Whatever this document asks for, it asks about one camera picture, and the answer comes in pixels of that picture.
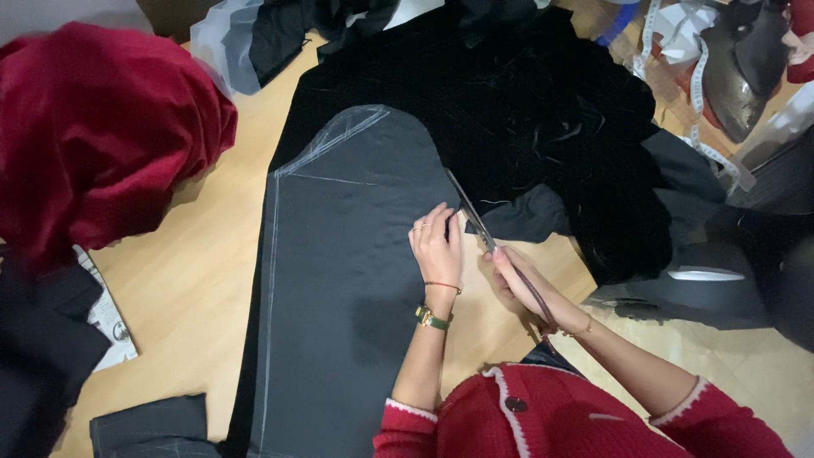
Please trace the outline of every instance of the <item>red string bracelet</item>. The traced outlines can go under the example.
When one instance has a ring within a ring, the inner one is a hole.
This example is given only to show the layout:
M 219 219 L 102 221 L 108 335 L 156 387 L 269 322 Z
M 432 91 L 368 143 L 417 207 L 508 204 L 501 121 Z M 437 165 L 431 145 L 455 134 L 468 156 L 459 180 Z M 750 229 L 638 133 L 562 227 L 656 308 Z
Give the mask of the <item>red string bracelet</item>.
M 437 282 L 437 281 L 425 281 L 425 282 L 424 282 L 424 285 L 425 285 L 425 286 L 431 286 L 431 285 L 433 285 L 433 284 L 438 285 L 438 286 L 447 286 L 447 287 L 450 287 L 450 288 L 455 288 L 455 289 L 457 289 L 457 290 L 458 290 L 458 294 L 457 294 L 457 296 L 460 296 L 460 295 L 461 295 L 461 289 L 460 289 L 459 287 L 455 286 L 455 285 L 452 285 L 452 284 L 446 284 L 446 283 L 439 283 L 439 282 Z

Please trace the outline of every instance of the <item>woman's left hand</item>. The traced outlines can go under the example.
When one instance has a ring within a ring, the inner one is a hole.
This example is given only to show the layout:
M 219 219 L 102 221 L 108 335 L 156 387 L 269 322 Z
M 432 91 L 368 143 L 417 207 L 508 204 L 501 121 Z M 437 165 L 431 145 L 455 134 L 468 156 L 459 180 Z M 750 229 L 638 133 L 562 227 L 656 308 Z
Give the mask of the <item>woman's left hand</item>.
M 449 239 L 444 236 L 448 228 Z M 442 202 L 427 216 L 419 218 L 407 236 L 424 281 L 459 286 L 463 266 L 461 228 L 458 226 L 454 209 L 447 208 L 447 203 Z M 455 289 L 445 286 L 428 286 L 427 288 L 428 292 L 429 288 L 450 290 L 453 298 L 457 293 Z

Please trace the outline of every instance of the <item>scissor blade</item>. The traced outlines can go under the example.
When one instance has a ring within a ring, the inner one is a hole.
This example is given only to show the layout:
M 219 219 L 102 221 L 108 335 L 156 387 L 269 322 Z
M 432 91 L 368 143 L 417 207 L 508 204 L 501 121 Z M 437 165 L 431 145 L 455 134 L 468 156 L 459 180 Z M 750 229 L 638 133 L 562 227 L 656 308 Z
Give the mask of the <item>scissor blade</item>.
M 469 200 L 469 197 L 466 196 L 466 193 L 463 191 L 461 184 L 455 179 L 455 175 L 453 175 L 452 171 L 449 169 L 444 169 L 449 176 L 449 180 L 453 182 L 455 189 L 458 191 L 458 195 L 461 196 L 461 210 L 466 215 L 466 219 L 472 223 L 472 226 L 475 227 L 475 231 L 478 232 L 480 239 L 484 241 L 486 245 L 486 250 L 490 253 L 497 248 L 497 243 L 492 238 L 492 234 L 489 234 L 489 231 L 486 230 L 486 226 L 484 226 L 484 222 L 480 220 L 480 216 L 478 216 L 478 212 L 475 211 L 475 207 L 472 206 L 472 201 Z

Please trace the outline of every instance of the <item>scissors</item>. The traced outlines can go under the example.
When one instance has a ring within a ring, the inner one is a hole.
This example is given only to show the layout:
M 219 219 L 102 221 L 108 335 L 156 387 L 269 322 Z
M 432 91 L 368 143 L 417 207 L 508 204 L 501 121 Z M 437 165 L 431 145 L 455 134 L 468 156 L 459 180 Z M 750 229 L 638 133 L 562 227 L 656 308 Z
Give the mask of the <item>scissors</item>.
M 494 252 L 497 248 L 497 243 L 495 243 L 495 239 L 492 238 L 492 234 L 486 229 L 484 226 L 484 222 L 478 216 L 478 212 L 475 211 L 475 207 L 472 206 L 472 201 L 469 200 L 469 197 L 466 196 L 466 193 L 463 191 L 461 184 L 455 179 L 455 175 L 453 175 L 450 169 L 444 169 L 446 171 L 447 176 L 449 176 L 449 180 L 453 182 L 455 189 L 458 191 L 458 195 L 461 196 L 461 210 L 463 214 L 466 216 L 466 219 L 472 223 L 472 226 L 475 227 L 475 231 L 478 232 L 478 236 L 480 239 L 484 241 L 486 245 L 486 250 L 490 253 Z M 545 315 L 544 323 L 536 323 L 537 329 L 540 331 L 540 334 L 543 338 L 548 342 L 549 346 L 551 346 L 551 342 L 549 341 L 548 335 L 557 333 L 557 322 L 554 321 L 554 316 L 551 315 L 551 310 L 549 310 L 548 305 L 545 304 L 545 299 L 540 295 L 540 292 L 537 291 L 537 288 L 534 287 L 531 281 L 525 276 L 524 273 L 520 271 L 514 264 L 514 271 L 517 273 L 517 276 L 523 281 L 523 284 L 526 285 L 526 288 L 532 293 L 532 296 L 537 301 L 537 304 L 540 306 L 540 309 L 543 311 L 543 315 Z

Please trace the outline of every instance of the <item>newspaper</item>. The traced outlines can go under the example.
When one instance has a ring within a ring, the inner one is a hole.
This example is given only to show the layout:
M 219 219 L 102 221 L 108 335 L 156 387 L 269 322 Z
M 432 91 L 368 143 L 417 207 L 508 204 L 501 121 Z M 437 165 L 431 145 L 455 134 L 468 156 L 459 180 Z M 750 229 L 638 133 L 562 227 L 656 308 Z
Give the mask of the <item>newspaper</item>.
M 119 309 L 116 308 L 116 304 L 113 302 L 110 291 L 107 289 L 107 284 L 99 274 L 98 269 L 90 259 L 90 256 L 88 256 L 88 253 L 85 253 L 85 250 L 78 245 L 74 245 L 73 249 L 77 252 L 79 263 L 90 272 L 104 288 L 102 296 L 96 301 L 93 307 L 90 308 L 88 323 L 93 324 L 105 337 L 110 339 L 111 346 L 102 360 L 96 365 L 94 372 L 135 358 L 138 356 L 136 346 L 133 345 L 130 332 L 127 330 L 125 322 L 122 321 L 121 315 L 119 315 Z

